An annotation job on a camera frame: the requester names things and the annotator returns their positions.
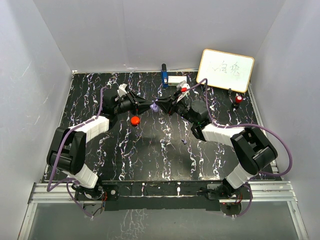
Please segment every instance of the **metal frame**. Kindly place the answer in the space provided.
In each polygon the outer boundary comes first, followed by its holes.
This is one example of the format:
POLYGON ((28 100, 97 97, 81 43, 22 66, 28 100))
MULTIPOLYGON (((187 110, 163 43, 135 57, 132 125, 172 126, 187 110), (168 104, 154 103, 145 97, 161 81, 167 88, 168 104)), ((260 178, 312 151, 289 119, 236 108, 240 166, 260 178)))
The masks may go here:
MULTIPOLYGON (((248 94, 250 95, 250 99, 252 102, 253 110, 256 115, 257 123, 263 126, 262 118, 252 91, 251 83, 248 86, 248 94)), ((277 163, 273 161, 271 163, 272 171, 274 173, 278 173, 277 163)), ((252 195, 253 202, 287 202, 291 217, 300 240, 308 240, 308 234, 305 229, 303 220, 300 215, 300 211, 297 205, 296 194, 293 190, 290 181, 250 181, 249 182, 252 195)), ((73 196, 75 196, 75 191, 70 189, 70 192, 73 196)), ((183 198, 183 196, 170 196, 172 198, 183 198)), ((219 200, 221 203, 234 202, 234 200, 219 200)), ((81 204, 101 204, 101 201, 95 200, 86 200, 79 201, 81 204)), ((36 183, 33 186, 30 199, 28 202, 28 208, 22 223, 22 227, 20 230, 20 234, 18 240, 27 240, 30 234, 30 230, 32 227, 32 223, 36 214, 37 205, 38 204, 59 204, 59 203, 74 203, 70 198, 66 184, 62 183, 56 188, 54 188, 51 192, 47 192, 47 183, 36 183)))
POLYGON ((21 230, 18 236, 18 240, 28 240, 30 230, 32 227, 32 223, 35 218, 36 210, 37 210, 37 203, 29 203, 26 209, 26 213, 23 219, 23 223, 21 226, 21 230))
MULTIPOLYGON (((297 201, 295 192, 293 191, 290 181, 250 181, 249 182, 253 202, 295 202, 297 201)), ((68 204, 74 203, 70 198, 66 183, 61 183, 51 192, 47 192, 46 183, 37 183, 32 189, 29 204, 68 204)), ((75 191, 70 189, 70 192, 75 196, 75 191)), ((185 196, 166 196, 170 198, 183 198, 185 196)), ((220 203, 233 203, 234 199, 221 199, 220 203)), ((79 201, 82 204, 101 204, 100 200, 85 200, 79 201)))

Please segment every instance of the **gray wall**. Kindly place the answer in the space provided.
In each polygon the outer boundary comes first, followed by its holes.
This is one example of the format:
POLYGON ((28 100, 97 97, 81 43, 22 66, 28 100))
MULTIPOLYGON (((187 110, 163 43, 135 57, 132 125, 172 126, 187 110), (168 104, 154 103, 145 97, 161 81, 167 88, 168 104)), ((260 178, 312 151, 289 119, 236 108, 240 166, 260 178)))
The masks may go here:
POLYGON ((255 56, 284 0, 34 0, 72 70, 198 68, 204 49, 255 56))
MULTIPOLYGON (((320 1, 287 0, 256 58, 251 78, 265 125, 282 136, 293 155, 286 176, 299 201, 310 239, 319 239, 320 1)), ((280 170, 288 166, 281 146, 280 170)))
POLYGON ((0 239, 16 240, 71 70, 32 0, 2 0, 0 9, 0 239))

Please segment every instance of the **blue marker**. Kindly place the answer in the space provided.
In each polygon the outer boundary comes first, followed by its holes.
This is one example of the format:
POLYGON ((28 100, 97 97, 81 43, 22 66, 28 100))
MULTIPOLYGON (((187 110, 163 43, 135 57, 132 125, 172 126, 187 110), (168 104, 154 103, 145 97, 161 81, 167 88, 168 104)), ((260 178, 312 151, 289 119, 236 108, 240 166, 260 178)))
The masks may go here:
POLYGON ((162 86, 163 86, 164 88, 168 87, 167 66, 166 66, 164 63, 162 64, 161 78, 162 78, 162 86))

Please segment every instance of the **red object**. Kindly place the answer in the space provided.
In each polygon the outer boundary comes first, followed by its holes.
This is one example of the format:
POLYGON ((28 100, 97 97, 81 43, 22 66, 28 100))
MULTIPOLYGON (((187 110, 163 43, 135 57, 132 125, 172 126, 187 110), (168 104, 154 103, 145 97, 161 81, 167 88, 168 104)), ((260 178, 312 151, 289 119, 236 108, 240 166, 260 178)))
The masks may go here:
POLYGON ((236 97, 235 97, 235 102, 236 102, 237 104, 241 103, 242 100, 243 100, 242 96, 236 96, 236 97))
POLYGON ((133 117, 131 118, 131 124, 132 124, 133 126, 138 126, 139 123, 140 123, 140 118, 139 118, 138 116, 133 116, 133 117))

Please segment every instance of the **purple cable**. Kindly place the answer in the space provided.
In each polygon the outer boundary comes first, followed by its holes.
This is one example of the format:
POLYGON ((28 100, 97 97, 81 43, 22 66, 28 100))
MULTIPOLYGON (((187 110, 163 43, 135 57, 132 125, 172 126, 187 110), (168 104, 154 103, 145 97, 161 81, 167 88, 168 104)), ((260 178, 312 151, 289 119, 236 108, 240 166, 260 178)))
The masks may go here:
POLYGON ((78 203, 78 201, 74 198, 74 196, 72 196, 72 193, 70 192, 70 189, 69 189, 69 183, 71 183, 73 180, 75 180, 75 179, 74 178, 69 178, 69 180, 66 182, 66 190, 68 191, 68 194, 70 195, 70 198, 84 212, 85 215, 87 215, 90 218, 93 218, 93 215, 91 213, 87 212, 86 210, 84 210, 84 208, 80 205, 80 203, 78 203))
POLYGON ((87 120, 87 121, 85 121, 85 122, 83 122, 83 123, 81 123, 81 124, 79 124, 79 125, 71 128, 71 129, 66 133, 66 135, 64 136, 64 138, 62 139, 61 144, 60 144, 60 147, 59 147, 58 152, 57 152, 57 154, 56 154, 56 158, 55 158, 53 167, 52 167, 52 172, 51 172, 51 175, 50 175, 50 179, 49 179, 49 182, 48 182, 48 186, 47 186, 47 188, 46 188, 46 191, 47 191, 47 192, 50 192, 50 191, 52 191, 56 186, 58 186, 59 184, 67 181, 67 182, 66 182, 66 189, 67 189, 67 191, 68 191, 71 199, 82 209, 82 211, 83 211, 87 216, 89 216, 89 217, 91 217, 91 218, 92 218, 92 215, 91 215, 90 213, 88 213, 86 210, 83 209, 83 207, 82 207, 82 206, 77 202, 77 200, 72 196, 72 194, 71 194, 71 192, 70 192, 70 190, 69 190, 68 184, 71 183, 72 181, 74 181, 74 180, 75 180, 74 178, 70 178, 70 177, 64 178, 64 179, 58 181, 58 182, 57 182, 56 184, 54 184, 52 187, 51 187, 51 184, 52 184, 52 181, 53 181, 54 176, 55 176, 55 174, 56 174, 57 165, 58 165, 58 162, 59 162, 59 159, 60 159, 60 155, 61 155, 62 149, 63 149, 63 147, 64 147, 64 145, 65 145, 65 143, 66 143, 66 140, 67 140, 68 136, 69 136, 74 130, 83 127, 85 124, 88 124, 88 123, 93 122, 94 120, 96 120, 96 119, 100 116, 100 113, 101 113, 101 111, 102 111, 102 102, 103 102, 103 95, 104 95, 104 94, 103 94, 103 91, 104 91, 105 89, 107 89, 107 87, 104 86, 104 87, 102 87, 101 90, 100 90, 100 106, 99 106, 99 111, 98 111, 98 113, 97 113, 97 115, 96 115, 96 118, 91 118, 91 119, 89 119, 89 120, 87 120))
POLYGON ((241 217, 242 215, 244 215, 244 214, 249 210, 249 208, 250 208, 250 206, 251 206, 251 203, 252 203, 252 198, 253 198, 251 188, 250 188, 249 186, 247 186, 247 185, 243 185, 243 186, 244 186, 245 188, 249 189, 249 192, 250 192, 250 200, 249 200, 249 204, 248 204, 248 206, 246 207, 246 209, 245 209, 243 212, 241 212, 239 215, 237 215, 237 217, 241 217))
POLYGON ((265 175, 268 175, 268 176, 272 176, 272 177, 281 177, 285 174, 287 174, 291 168, 292 168, 292 165, 293 165, 293 159, 292 159, 292 154, 291 154, 291 151, 288 147, 288 145, 281 139, 281 137, 279 135, 277 135, 275 132, 271 131, 270 129, 264 127, 264 126, 260 126, 260 125, 257 125, 257 124, 252 124, 252 123, 243 123, 243 124, 238 124, 238 125, 231 125, 231 126, 224 126, 224 125, 218 125, 212 118, 211 116, 211 113, 210 113, 210 109, 209 109, 209 104, 208 104, 208 79, 207 78, 204 78, 202 79, 199 83, 197 83, 196 85, 190 87, 189 89, 187 89, 187 91, 190 91, 194 88, 196 88, 197 86, 199 86, 201 83, 203 83, 205 81, 205 105, 206 105, 206 109, 209 113, 209 117, 210 117, 210 120, 212 122, 213 125, 215 125, 217 128, 221 128, 221 129, 232 129, 232 128, 239 128, 239 127, 256 127, 256 128, 260 128, 262 130, 265 130, 266 132, 270 133, 271 135, 275 136, 279 142, 284 146, 287 154, 288 154, 288 157, 289 157, 289 166, 288 168, 284 171, 284 172, 281 172, 281 173, 269 173, 269 172, 265 172, 265 171, 261 171, 260 173, 262 174, 265 174, 265 175))

